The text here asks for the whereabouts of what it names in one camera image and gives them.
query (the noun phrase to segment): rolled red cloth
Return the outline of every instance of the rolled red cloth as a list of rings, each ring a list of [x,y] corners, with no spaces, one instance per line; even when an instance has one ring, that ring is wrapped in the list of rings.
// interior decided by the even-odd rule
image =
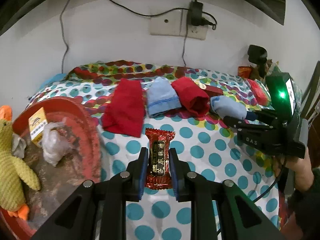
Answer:
[[[144,105],[141,83],[122,78],[107,106],[101,122],[103,129],[112,133],[140,137]]]
[[[203,117],[209,111],[209,96],[190,78],[182,77],[172,82],[180,103],[195,117]]]

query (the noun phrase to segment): yellow box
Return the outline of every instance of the yellow box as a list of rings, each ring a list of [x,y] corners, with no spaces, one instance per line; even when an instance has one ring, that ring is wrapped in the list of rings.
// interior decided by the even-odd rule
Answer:
[[[31,141],[38,147],[41,147],[42,132],[44,126],[48,123],[45,117],[44,108],[41,107],[29,118],[29,129]]]

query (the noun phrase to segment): multicolored polka dot fabric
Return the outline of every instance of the multicolored polka dot fabric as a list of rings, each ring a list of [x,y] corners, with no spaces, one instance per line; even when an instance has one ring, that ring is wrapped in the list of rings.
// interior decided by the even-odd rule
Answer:
[[[141,138],[104,131],[100,117],[112,100],[116,84],[121,78],[138,79],[146,90],[157,76],[175,80],[191,77],[196,83],[220,87],[226,96],[241,102],[247,109],[260,109],[252,92],[238,76],[175,66],[154,66],[134,62],[98,62],[72,70],[67,79],[49,84],[36,93],[30,104],[54,96],[68,96],[83,104],[94,118],[103,146],[101,147],[101,180],[108,180],[126,169],[138,158],[141,147],[149,147],[146,128],[175,131],[170,142],[179,159],[189,163],[190,169],[208,180],[233,180],[250,199],[263,193],[274,181],[271,160],[260,151],[237,140],[234,134],[216,115],[193,118],[186,110],[178,109],[156,118],[146,117]],[[278,223],[278,190],[256,204],[275,224]],[[217,206],[212,202],[217,214]],[[180,240],[190,238],[190,203],[175,201],[173,190],[144,189],[139,203],[127,203],[127,239]],[[220,227],[216,217],[216,226]]]

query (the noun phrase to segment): screen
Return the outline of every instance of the screen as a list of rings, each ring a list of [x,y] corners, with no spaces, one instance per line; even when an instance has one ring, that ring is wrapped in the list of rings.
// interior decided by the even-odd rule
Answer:
[[[292,88],[292,83],[291,79],[289,78],[288,81],[285,83],[287,86],[287,91],[289,94],[289,100],[290,100],[290,105],[291,105],[291,114],[293,114],[294,108],[296,106],[296,101],[294,99],[294,93],[293,93],[293,88]]]

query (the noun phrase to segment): yellow stuffed toy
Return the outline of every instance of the yellow stuffed toy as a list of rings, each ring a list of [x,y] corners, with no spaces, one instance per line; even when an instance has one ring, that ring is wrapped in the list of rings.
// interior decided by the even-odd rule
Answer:
[[[20,158],[11,155],[11,108],[0,108],[0,206],[10,216],[28,219],[29,207],[23,194],[22,179],[31,189],[40,190],[40,182],[32,169]]]

